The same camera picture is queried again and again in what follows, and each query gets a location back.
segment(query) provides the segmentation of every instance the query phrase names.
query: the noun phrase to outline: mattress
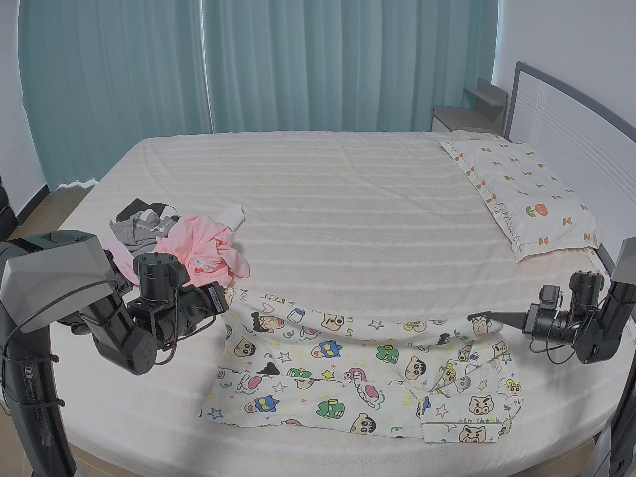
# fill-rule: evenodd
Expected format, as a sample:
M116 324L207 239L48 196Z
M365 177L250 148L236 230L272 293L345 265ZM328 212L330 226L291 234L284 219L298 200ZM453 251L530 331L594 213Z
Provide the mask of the mattress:
M515 264L510 242L439 146L447 137L272 132L147 139L62 227L103 237L109 220L135 197L210 216L238 202L246 220L235 247L251 266L238 288L396 321L525 311L543 284L561 285L569 302L569 277L592 268L588 255L561 250ZM487 445L426 445L200 418L223 348L222 323L183 341L170 365L141 377L99 357L90 337L59 324L51 331L69 441L146 476L510 475L600 431L634 351L632 338L624 337L608 362L555 366L531 354L521 333L504 328L525 398L512 433Z

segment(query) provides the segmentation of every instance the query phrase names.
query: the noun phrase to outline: white pillow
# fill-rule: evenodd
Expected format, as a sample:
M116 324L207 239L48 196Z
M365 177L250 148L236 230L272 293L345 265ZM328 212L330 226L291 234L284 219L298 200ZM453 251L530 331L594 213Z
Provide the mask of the white pillow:
M512 242L517 263L555 249L600 246L594 215L529 145L495 139L445 140L441 146Z

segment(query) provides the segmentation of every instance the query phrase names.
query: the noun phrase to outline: wall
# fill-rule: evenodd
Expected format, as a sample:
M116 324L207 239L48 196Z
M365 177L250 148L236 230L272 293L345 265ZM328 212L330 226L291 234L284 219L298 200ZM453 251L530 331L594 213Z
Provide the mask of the wall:
M518 60L636 125L636 0L500 0L492 79L509 97Z
M16 214L46 183L22 107L19 1L0 0L0 177Z

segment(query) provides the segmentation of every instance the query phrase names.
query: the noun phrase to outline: gray clothing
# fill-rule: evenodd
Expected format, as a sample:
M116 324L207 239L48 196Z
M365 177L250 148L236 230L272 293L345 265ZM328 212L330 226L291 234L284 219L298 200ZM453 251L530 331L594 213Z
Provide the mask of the gray clothing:
M161 219L155 212L137 212L125 221L112 222L111 230L132 256L153 252L157 237L167 237L176 224L170 216Z

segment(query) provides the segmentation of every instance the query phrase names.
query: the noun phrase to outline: star print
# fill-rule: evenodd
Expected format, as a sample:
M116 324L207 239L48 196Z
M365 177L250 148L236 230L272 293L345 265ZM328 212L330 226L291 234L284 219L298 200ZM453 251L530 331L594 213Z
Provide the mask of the star print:
M212 411L210 413L208 413L208 415L210 415L210 417L212 418L223 418L223 416L221 415L221 409L213 409L210 408Z
M371 323L369 323L369 325L367 326L373 327L376 330L380 330L380 327L384 327L384 325L382 325L382 322L376 322L376 320L371 320Z
M446 409L446 404L442 404L441 407L436 408L437 413L435 414L435 417L441 417L442 419L444 418L444 415L446 415L449 411Z
M283 392L288 386L284 386L282 382L278 382L276 385L272 386L275 393Z

